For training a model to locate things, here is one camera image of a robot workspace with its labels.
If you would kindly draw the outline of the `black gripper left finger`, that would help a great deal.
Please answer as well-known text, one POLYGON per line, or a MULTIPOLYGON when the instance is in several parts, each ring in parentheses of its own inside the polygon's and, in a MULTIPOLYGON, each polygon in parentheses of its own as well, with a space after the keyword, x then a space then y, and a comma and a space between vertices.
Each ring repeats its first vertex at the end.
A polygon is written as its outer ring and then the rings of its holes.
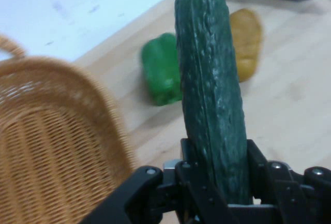
POLYGON ((181 140, 183 160, 163 170, 138 168, 82 223, 160 223, 175 211, 180 223, 232 223, 227 204, 206 178, 189 139, 181 140))

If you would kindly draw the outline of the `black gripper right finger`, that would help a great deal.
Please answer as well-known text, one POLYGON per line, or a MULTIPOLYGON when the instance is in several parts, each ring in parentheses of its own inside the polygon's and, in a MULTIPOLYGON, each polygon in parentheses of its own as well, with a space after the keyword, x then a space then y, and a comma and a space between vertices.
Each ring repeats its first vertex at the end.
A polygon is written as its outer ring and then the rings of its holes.
POLYGON ((310 167, 303 174, 281 161, 267 160, 247 141, 252 195, 277 208, 282 223, 330 223, 330 170, 310 167))

